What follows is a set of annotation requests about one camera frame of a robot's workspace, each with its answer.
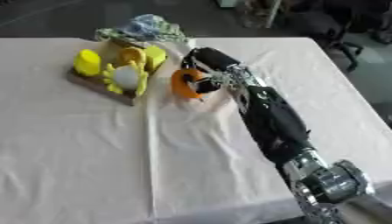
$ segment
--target white cloth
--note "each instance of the white cloth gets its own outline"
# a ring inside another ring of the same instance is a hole
[[[201,38],[246,62],[292,103],[328,162],[392,180],[392,136],[336,66],[305,38]],[[225,91],[179,101],[170,58],[135,107],[64,76],[76,38],[0,39],[0,223],[259,223],[300,211]]]

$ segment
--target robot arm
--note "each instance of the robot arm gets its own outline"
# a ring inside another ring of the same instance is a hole
[[[312,223],[343,223],[335,206],[373,192],[366,175],[351,162],[324,162],[296,111],[238,60],[213,48],[196,48],[184,57],[182,68],[210,74],[203,80],[187,80],[197,92],[227,88],[250,135]]]

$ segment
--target orange object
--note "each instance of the orange object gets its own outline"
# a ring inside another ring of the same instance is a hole
[[[128,65],[132,60],[137,64],[145,64],[146,55],[144,51],[136,47],[123,48],[119,53],[119,61],[121,66]]]
[[[201,97],[201,94],[198,94],[193,89],[191,89],[191,87],[188,85],[187,81],[184,78],[185,75],[189,75],[190,77],[192,77],[193,81],[198,81],[203,78],[202,73],[194,68],[177,70],[171,76],[171,91],[176,95],[180,95],[188,99],[199,99]]]

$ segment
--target white egg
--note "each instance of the white egg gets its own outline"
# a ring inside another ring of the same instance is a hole
[[[137,71],[131,66],[120,66],[113,72],[113,80],[123,89],[136,89]]]

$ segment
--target wooden tray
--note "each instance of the wooden tray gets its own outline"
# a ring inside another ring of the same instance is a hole
[[[106,95],[107,97],[121,102],[128,106],[135,105],[136,94],[134,91],[124,91],[123,94],[116,94],[107,90],[107,85],[102,81],[102,75],[97,75],[93,77],[87,77],[78,74],[74,69],[72,69],[66,78],[74,84],[83,86],[84,88],[91,89],[101,95]]]
[[[116,67],[116,59],[118,51],[120,51],[124,47],[135,46],[138,48],[144,49],[147,43],[136,42],[130,43],[125,42],[120,39],[112,39],[108,42],[103,43],[99,49],[94,49],[102,58],[102,69],[109,62],[112,63]],[[66,78],[77,85],[80,85],[84,88],[88,88],[93,90],[101,95],[106,95],[107,97],[121,102],[128,106],[134,106],[136,100],[136,90],[128,90],[123,92],[123,94],[116,94],[107,90],[107,85],[103,82],[102,75],[96,75],[92,77],[87,77],[81,74],[78,74],[73,68],[69,73],[66,74]]]

